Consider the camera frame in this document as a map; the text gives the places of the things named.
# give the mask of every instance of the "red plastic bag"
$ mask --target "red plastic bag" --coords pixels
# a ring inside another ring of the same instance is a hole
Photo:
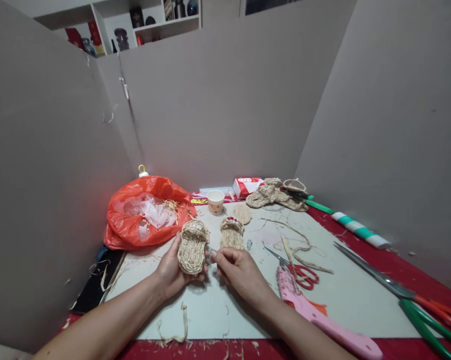
[[[172,199],[178,202],[177,225],[162,227],[159,230],[149,225],[150,234],[141,240],[139,238],[139,222],[144,218],[140,215],[130,216],[118,212],[112,204],[116,201],[124,202],[128,198],[138,197],[142,193],[152,194],[162,200]],[[104,244],[113,250],[136,250],[145,246],[165,243],[191,220],[189,213],[193,218],[197,215],[196,208],[189,199],[189,194],[182,187],[167,177],[140,177],[128,183],[110,198]]]

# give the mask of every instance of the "pink handle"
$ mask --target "pink handle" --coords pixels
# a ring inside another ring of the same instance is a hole
[[[304,296],[296,293],[293,281],[294,278],[289,271],[281,266],[277,268],[277,282],[283,301],[292,303],[299,314],[362,359],[382,359],[381,349],[370,337],[347,330],[325,316]]]

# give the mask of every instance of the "human hand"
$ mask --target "human hand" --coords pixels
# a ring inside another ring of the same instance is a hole
[[[178,232],[169,250],[164,254],[157,269],[153,273],[153,275],[157,277],[160,289],[163,292],[164,300],[175,295],[187,283],[194,280],[204,281],[206,279],[206,264],[203,266],[203,272],[198,275],[189,275],[182,272],[177,258],[180,244],[181,233]]]
[[[217,263],[217,274],[256,310],[267,311],[277,300],[280,302],[246,250],[221,247],[210,250],[210,254],[212,262]]]

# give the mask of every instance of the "red table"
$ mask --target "red table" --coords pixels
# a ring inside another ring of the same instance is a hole
[[[309,208],[308,214],[312,216],[325,229],[334,234],[337,239],[345,242],[349,247],[363,257],[377,270],[387,273],[388,276],[401,282],[408,289],[438,301],[451,308],[451,290],[412,266],[393,252],[377,250],[365,241],[355,237],[330,215]],[[70,315],[70,322],[79,317]],[[376,343],[382,350],[384,360],[396,359],[420,359],[437,360],[439,357],[432,352],[427,343],[421,338],[378,338]],[[451,351],[450,344],[443,340],[442,343]],[[285,343],[281,340],[221,340],[214,343],[213,340],[193,340],[182,344],[172,343],[168,347],[160,347],[157,341],[136,340],[133,341],[120,355],[119,359],[191,359],[210,360],[225,359],[227,349],[229,359],[294,359]]]

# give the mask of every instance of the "forearm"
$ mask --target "forearm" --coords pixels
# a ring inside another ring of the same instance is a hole
[[[280,299],[270,299],[259,311],[278,330],[299,359],[355,359],[318,327]]]
[[[152,274],[88,312],[34,359],[114,359],[162,301],[159,280]]]

